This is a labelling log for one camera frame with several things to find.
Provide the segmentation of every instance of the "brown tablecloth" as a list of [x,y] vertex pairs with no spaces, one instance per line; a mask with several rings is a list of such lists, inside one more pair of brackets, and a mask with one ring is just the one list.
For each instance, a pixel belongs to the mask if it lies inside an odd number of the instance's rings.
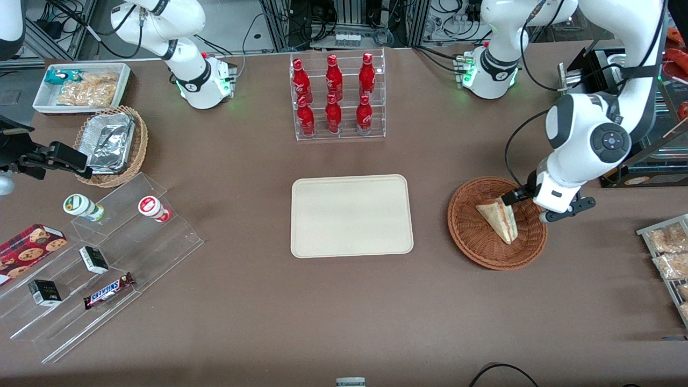
[[[582,46],[533,45],[531,70],[554,85],[556,64]],[[556,95],[520,74],[504,98],[484,101],[412,50],[386,54],[387,137],[368,143],[296,142],[287,55],[250,57],[236,97],[208,111],[180,98],[163,62],[130,62],[127,103],[150,133],[142,170],[207,242],[57,364],[2,335],[0,385],[319,387],[361,375],[377,387],[461,386],[489,362],[541,385],[687,385],[688,343],[659,341],[684,331],[634,233],[688,212],[685,188],[593,184],[583,192],[597,208],[550,225],[533,264],[483,269],[449,236],[449,198],[471,178],[506,177],[506,139]],[[37,114],[34,140],[71,144],[83,120]],[[512,150],[525,178],[550,152],[542,120]],[[369,174],[408,180],[413,251],[294,258],[292,183]],[[61,203],[75,186],[93,199],[109,192],[59,171],[15,180],[0,240],[69,222]],[[481,386],[527,385],[490,372]]]

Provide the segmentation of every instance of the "sandwich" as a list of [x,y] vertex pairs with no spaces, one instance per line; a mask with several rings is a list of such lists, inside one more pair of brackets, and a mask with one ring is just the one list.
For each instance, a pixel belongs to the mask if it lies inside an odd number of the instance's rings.
[[514,211],[511,209],[511,206],[504,204],[502,198],[481,202],[475,208],[487,220],[504,243],[511,244],[511,242],[518,238]]

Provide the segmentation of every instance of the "wicker basket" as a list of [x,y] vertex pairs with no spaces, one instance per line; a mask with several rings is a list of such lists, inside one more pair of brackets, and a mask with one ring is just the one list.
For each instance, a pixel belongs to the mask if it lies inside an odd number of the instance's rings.
[[516,187],[503,178],[476,178],[459,187],[449,203],[447,222],[454,242],[470,259],[490,269],[520,269],[535,260],[547,242],[547,226],[539,219],[542,210],[530,200],[512,206],[518,238],[511,244],[504,243],[475,208]]
[[[119,106],[112,109],[103,110],[96,113],[99,116],[107,116],[110,114],[127,113],[136,119],[136,127],[134,128],[133,142],[131,144],[131,151],[129,152],[129,159],[127,161],[127,169],[118,175],[93,175],[90,179],[84,179],[80,176],[76,178],[88,185],[96,185],[101,188],[113,188],[130,181],[141,170],[143,160],[146,157],[146,146],[148,145],[148,129],[146,123],[143,122],[141,116],[136,110],[127,106]],[[84,134],[86,123],[81,125],[79,134],[76,135],[74,141],[74,149],[78,149],[81,144],[81,136]]]

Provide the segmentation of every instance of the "red bottle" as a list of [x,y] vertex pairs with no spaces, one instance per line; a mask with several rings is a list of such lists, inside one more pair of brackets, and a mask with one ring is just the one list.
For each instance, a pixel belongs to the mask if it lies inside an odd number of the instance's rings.
[[370,97],[368,94],[364,94],[361,96],[361,104],[356,109],[356,123],[358,123],[356,131],[361,136],[367,136],[372,130],[370,125],[373,120],[373,108],[370,107],[369,103]]
[[337,102],[344,98],[344,81],[342,79],[342,70],[337,64],[337,55],[327,56],[327,92],[334,93]]
[[313,111],[306,103],[305,96],[299,97],[297,103],[299,104],[299,108],[297,109],[297,117],[299,117],[299,126],[301,126],[301,132],[306,137],[315,136],[315,117],[313,117]]
[[334,93],[327,95],[327,107],[325,108],[325,115],[327,116],[327,130],[332,134],[341,132],[342,129],[342,108],[337,103],[337,98]]
[[299,97],[305,96],[305,102],[307,104],[312,103],[313,94],[310,92],[310,79],[303,69],[303,62],[301,59],[296,58],[293,60],[292,66],[294,66],[293,82],[294,89],[297,92],[297,100],[299,100]]
[[361,95],[371,96],[375,90],[375,69],[373,68],[373,54],[363,54],[363,66],[358,73],[359,92]]

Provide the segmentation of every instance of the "acrylic display stand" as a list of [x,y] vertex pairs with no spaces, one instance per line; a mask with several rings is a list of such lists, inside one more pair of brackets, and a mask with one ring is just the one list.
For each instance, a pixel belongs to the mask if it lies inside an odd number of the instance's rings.
[[[373,108],[372,131],[367,136],[361,136],[356,132],[356,108],[359,104],[358,73],[363,64],[363,53],[373,54],[373,67],[375,68],[375,91],[370,100]],[[344,80],[344,98],[339,101],[342,108],[342,130],[338,134],[332,134],[327,130],[325,107],[327,106],[327,57],[322,52],[298,52],[291,54],[289,62],[289,82],[292,90],[292,110],[294,112],[294,127],[297,140],[336,140],[339,138],[371,138],[385,137],[385,52],[384,50],[343,50],[337,51],[339,68],[342,70]],[[313,93],[313,103],[310,108],[315,116],[315,136],[306,137],[299,126],[297,116],[297,96],[292,83],[294,68],[292,62],[299,58],[303,61],[303,69],[310,77],[310,88]]]
[[[103,219],[74,218],[63,227],[60,231],[69,241],[66,249],[46,257],[29,275],[0,287],[0,319],[10,337],[32,341],[42,362],[54,363],[203,244],[189,223],[176,215],[165,192],[139,173],[98,202],[105,208]],[[138,202],[148,195],[168,206],[172,219],[158,223],[141,215]],[[103,253],[110,266],[105,274],[86,270],[78,252],[86,245]],[[84,297],[127,272],[136,281],[133,286],[85,310]],[[34,279],[54,281],[63,301],[52,308],[36,305],[27,286]]]

